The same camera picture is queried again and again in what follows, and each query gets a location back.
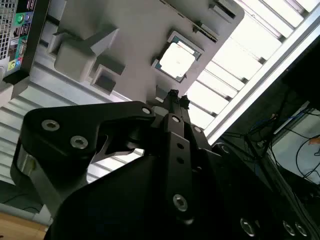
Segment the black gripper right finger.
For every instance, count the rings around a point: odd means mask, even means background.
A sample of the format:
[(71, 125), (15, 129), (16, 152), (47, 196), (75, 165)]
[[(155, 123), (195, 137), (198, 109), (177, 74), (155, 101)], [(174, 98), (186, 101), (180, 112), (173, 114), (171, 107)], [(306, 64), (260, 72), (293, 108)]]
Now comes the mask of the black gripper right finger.
[(184, 137), (190, 143), (190, 161), (193, 170), (204, 175), (217, 175), (220, 166), (217, 165), (221, 156), (212, 152), (203, 130), (191, 123), (189, 115), (190, 100), (186, 95), (180, 98), (181, 117), (184, 121)]

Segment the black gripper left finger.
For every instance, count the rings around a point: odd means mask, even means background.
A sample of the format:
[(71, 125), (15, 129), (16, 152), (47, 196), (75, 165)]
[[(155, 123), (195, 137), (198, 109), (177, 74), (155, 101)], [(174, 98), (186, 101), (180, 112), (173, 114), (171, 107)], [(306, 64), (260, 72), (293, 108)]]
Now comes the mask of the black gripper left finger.
[(191, 156), (178, 91), (163, 102), (38, 108), (23, 118), (12, 171), (53, 216), (76, 191), (143, 157)]

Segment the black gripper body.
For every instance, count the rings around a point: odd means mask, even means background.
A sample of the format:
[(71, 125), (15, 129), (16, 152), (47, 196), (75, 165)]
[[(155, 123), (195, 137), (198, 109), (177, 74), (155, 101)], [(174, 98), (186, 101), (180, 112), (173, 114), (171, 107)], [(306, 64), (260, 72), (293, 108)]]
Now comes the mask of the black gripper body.
[(313, 240), (313, 222), (225, 144), (144, 156), (74, 192), (47, 240)]

